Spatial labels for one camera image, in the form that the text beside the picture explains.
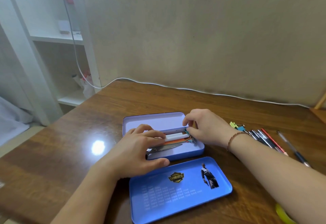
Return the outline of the person's left hand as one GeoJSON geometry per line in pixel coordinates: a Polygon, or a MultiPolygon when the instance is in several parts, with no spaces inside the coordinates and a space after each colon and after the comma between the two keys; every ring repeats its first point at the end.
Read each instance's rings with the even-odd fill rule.
{"type": "Polygon", "coordinates": [[[119,179],[140,176],[159,169],[146,167],[146,151],[164,144],[165,137],[163,132],[157,130],[143,133],[131,133],[129,130],[94,167],[105,171],[113,168],[119,179]]]}

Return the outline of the teal binder clip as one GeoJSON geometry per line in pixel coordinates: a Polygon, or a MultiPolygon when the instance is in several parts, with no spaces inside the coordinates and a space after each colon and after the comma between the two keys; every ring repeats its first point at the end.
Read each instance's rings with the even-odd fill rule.
{"type": "Polygon", "coordinates": [[[186,142],[190,142],[190,143],[195,144],[197,142],[197,140],[192,135],[190,135],[190,133],[186,129],[185,129],[185,132],[188,135],[188,137],[185,138],[186,142]]]}

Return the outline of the blue tin pencil case base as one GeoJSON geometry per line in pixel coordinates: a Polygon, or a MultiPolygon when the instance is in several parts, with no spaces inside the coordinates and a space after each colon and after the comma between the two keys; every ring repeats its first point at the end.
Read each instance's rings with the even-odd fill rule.
{"type": "MultiPolygon", "coordinates": [[[[148,124],[154,130],[161,131],[165,135],[185,132],[188,125],[182,126],[184,117],[182,112],[128,116],[123,119],[123,136],[127,131],[138,127],[140,124],[148,124]]],[[[200,156],[204,152],[204,144],[198,140],[195,144],[190,142],[182,144],[182,146],[146,156],[146,159],[154,160],[163,157],[173,161],[200,156]]]]}

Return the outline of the person's left forearm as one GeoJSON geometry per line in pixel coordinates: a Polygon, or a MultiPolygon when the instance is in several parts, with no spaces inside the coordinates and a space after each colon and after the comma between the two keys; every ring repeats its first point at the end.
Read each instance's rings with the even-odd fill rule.
{"type": "Polygon", "coordinates": [[[51,224],[104,224],[119,176],[93,167],[51,224]]]}

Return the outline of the person's right forearm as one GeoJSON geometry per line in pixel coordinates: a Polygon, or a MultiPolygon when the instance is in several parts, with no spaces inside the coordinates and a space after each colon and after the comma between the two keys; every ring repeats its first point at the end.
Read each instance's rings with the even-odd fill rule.
{"type": "Polygon", "coordinates": [[[326,176],[257,142],[234,135],[227,146],[298,224],[326,224],[326,176]]]}

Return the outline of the metal scissors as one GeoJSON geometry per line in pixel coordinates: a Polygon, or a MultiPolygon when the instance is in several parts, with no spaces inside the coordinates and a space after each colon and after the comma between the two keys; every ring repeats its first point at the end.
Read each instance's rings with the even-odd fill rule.
{"type": "Polygon", "coordinates": [[[153,147],[153,148],[149,148],[146,151],[146,156],[149,156],[151,154],[157,153],[157,152],[162,152],[162,151],[166,151],[169,149],[173,149],[179,146],[182,146],[182,143],[179,144],[169,144],[169,145],[161,145],[161,146],[157,146],[157,147],[153,147]]]}

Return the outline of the white eraser stick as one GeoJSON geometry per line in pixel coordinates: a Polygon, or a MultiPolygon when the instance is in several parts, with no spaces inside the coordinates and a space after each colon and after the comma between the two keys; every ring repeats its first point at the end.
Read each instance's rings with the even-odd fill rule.
{"type": "Polygon", "coordinates": [[[186,132],[181,132],[181,133],[176,133],[176,134],[169,134],[166,135],[165,137],[165,142],[171,142],[174,140],[180,140],[180,139],[188,139],[189,138],[189,134],[186,132]]]}

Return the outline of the orange flat card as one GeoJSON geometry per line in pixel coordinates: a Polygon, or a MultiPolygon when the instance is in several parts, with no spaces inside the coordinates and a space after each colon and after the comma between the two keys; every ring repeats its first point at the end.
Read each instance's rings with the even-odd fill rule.
{"type": "Polygon", "coordinates": [[[191,139],[178,139],[178,140],[171,140],[169,142],[165,142],[163,145],[171,145],[171,144],[179,144],[184,142],[192,142],[191,139]]]}

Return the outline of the blue tin pencil case lid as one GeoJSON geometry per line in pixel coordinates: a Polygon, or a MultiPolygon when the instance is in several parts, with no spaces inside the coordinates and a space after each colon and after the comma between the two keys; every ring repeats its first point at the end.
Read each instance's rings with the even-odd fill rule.
{"type": "Polygon", "coordinates": [[[149,224],[232,191],[230,181],[211,157],[160,168],[130,179],[131,219],[134,224],[149,224]]]}

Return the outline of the dark ballpoint pen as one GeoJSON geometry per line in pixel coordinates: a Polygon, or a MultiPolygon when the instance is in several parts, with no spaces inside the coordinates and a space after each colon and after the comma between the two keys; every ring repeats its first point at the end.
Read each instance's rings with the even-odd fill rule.
{"type": "Polygon", "coordinates": [[[272,149],[273,149],[273,147],[269,144],[269,142],[267,142],[264,138],[262,138],[258,132],[254,131],[254,130],[251,130],[251,131],[249,131],[249,134],[250,134],[250,135],[251,135],[255,140],[257,140],[257,141],[259,141],[260,143],[262,143],[263,145],[266,145],[266,146],[268,146],[269,148],[272,148],[272,149]]]}
{"type": "Polygon", "coordinates": [[[274,150],[276,150],[276,151],[282,153],[282,151],[281,151],[279,148],[277,148],[276,145],[275,145],[273,142],[271,142],[271,141],[269,140],[269,138],[267,138],[267,136],[265,136],[261,130],[256,130],[256,135],[258,136],[258,138],[259,138],[262,142],[264,142],[264,144],[266,144],[266,145],[269,146],[270,148],[272,148],[272,149],[274,149],[274,150]]]}

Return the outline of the white plastic bag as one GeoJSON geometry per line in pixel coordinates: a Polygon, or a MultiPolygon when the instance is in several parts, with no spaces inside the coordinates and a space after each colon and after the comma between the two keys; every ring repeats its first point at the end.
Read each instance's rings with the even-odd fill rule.
{"type": "Polygon", "coordinates": [[[84,71],[82,77],[79,77],[77,74],[73,74],[71,77],[82,88],[83,95],[86,99],[89,99],[95,94],[90,71],[84,71]]]}

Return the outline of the black clear-barrel pen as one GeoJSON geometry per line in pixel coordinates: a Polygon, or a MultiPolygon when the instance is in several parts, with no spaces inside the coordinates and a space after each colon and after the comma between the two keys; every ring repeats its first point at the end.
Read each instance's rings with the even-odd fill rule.
{"type": "Polygon", "coordinates": [[[304,156],[290,143],[290,141],[280,132],[277,131],[277,134],[282,138],[282,140],[287,143],[290,149],[293,151],[296,158],[305,166],[312,168],[312,166],[308,163],[308,161],[304,158],[304,156]]]}

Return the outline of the yellow plastic object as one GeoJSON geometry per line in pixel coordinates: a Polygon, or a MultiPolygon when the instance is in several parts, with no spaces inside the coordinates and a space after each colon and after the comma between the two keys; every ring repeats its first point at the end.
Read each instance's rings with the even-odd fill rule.
{"type": "Polygon", "coordinates": [[[275,205],[275,211],[284,224],[297,224],[278,203],[275,205]]]}

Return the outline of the white cloth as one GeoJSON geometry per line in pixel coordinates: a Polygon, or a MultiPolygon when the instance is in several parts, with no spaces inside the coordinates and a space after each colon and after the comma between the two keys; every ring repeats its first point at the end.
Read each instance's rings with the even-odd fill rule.
{"type": "Polygon", "coordinates": [[[28,130],[34,117],[0,97],[0,147],[28,130]]]}

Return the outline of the white shelf unit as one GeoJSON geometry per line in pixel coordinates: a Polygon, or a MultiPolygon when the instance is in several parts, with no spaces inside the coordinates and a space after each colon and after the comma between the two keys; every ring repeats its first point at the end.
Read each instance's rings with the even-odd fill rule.
{"type": "Polygon", "coordinates": [[[0,0],[1,97],[48,126],[86,100],[71,77],[84,71],[101,87],[84,0],[0,0]]]}

